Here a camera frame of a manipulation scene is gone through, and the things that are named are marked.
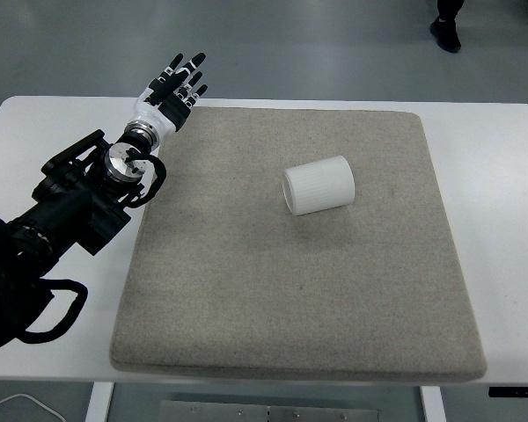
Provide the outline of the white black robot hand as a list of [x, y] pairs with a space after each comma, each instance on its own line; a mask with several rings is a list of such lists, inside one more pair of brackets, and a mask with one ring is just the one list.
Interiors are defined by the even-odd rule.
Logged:
[[137, 98], [134, 106], [136, 118], [156, 127], [162, 138], [170, 132], [178, 132], [186, 123], [192, 108], [206, 92], [200, 66], [206, 59], [198, 53], [187, 62], [183, 54], [176, 55], [159, 76], [155, 77]]

